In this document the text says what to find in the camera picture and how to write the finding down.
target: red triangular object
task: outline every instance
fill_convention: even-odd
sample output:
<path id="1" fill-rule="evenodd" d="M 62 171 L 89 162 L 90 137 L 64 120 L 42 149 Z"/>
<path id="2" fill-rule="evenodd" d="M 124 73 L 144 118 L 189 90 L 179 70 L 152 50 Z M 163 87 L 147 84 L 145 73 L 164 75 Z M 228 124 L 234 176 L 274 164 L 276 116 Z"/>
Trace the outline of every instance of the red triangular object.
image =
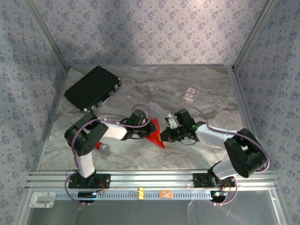
<path id="1" fill-rule="evenodd" d="M 162 147 L 162 148 L 165 149 L 164 143 L 160 140 L 160 129 L 159 129 L 158 119 L 157 118 L 152 119 L 151 122 L 155 124 L 156 131 L 153 132 L 152 134 L 148 135 L 146 138 L 149 141 L 152 141 L 153 143 L 155 143 L 158 146 L 160 146 L 160 147 Z"/>

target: patterned wallpaper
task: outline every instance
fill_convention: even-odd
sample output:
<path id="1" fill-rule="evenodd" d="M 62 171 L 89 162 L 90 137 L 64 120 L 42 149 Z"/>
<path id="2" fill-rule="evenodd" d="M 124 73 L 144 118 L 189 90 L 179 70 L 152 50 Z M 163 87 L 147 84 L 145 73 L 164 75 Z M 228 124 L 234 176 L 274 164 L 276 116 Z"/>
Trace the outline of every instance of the patterned wallpaper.
<path id="1" fill-rule="evenodd" d="M 0 1 L 0 224 L 35 169 L 65 72 L 22 1 Z"/>
<path id="2" fill-rule="evenodd" d="M 266 0 L 36 0 L 70 67 L 233 65 Z"/>
<path id="3" fill-rule="evenodd" d="M 291 220 L 300 224 L 300 2 L 279 2 L 237 73 Z"/>

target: table surface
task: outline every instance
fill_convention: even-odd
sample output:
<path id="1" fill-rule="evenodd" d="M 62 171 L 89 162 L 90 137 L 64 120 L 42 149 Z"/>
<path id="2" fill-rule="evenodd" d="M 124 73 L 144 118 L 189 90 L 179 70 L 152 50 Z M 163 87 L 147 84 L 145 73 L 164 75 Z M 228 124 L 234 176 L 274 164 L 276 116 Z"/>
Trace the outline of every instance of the table surface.
<path id="1" fill-rule="evenodd" d="M 230 83 L 230 67 L 105 67 L 122 80 L 121 87 L 96 111 L 96 115 L 120 121 L 130 116 L 136 104 L 146 104 L 158 118 L 161 130 L 164 118 L 186 102 L 183 96 L 188 87 L 195 88 L 194 101 L 210 124 L 219 128 L 239 130 L 243 127 Z M 85 76 L 92 68 L 71 68 L 63 93 Z M 195 121 L 204 121 L 194 110 L 189 110 Z M 40 170 L 74 169 L 65 131 L 84 115 L 62 95 L 54 118 Z M 147 139 L 119 141 L 102 138 L 110 146 L 109 154 L 93 150 L 96 169 L 205 169 L 226 156 L 224 149 L 198 142 L 192 146 L 180 142 L 165 143 L 165 149 Z"/>

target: black box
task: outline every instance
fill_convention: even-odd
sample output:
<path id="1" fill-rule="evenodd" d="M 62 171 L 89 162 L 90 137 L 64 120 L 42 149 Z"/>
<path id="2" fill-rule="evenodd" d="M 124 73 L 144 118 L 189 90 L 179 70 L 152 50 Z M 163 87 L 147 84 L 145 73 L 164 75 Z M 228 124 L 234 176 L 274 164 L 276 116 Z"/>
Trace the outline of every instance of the black box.
<path id="1" fill-rule="evenodd" d="M 95 67 L 66 90 L 65 97 L 84 113 L 96 111 L 120 87 L 121 79 L 102 67 Z"/>

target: marble surface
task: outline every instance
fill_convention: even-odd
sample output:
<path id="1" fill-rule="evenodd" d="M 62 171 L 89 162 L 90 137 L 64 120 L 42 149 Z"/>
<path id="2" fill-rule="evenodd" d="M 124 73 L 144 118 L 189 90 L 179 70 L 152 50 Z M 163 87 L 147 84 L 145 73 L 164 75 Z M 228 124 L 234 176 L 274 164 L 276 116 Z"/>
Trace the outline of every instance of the marble surface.
<path id="1" fill-rule="evenodd" d="M 71 68 L 64 91 L 80 80 L 92 68 Z M 183 96 L 188 87 L 196 94 L 191 105 L 203 110 L 210 124 L 220 128 L 241 129 L 242 122 L 229 81 L 230 67 L 105 67 L 122 79 L 122 85 L 96 115 L 120 121 L 130 116 L 136 104 L 146 104 L 158 118 L 161 130 L 164 118 L 178 106 L 185 104 Z M 202 120 L 189 110 L 195 121 Z M 74 169 L 72 152 L 64 138 L 65 131 L 84 114 L 62 95 L 40 170 Z M 180 142 L 165 143 L 160 148 L 147 139 L 118 141 L 102 138 L 109 144 L 109 154 L 93 150 L 96 169 L 204 169 L 226 157 L 224 149 L 205 143 L 184 146 Z"/>

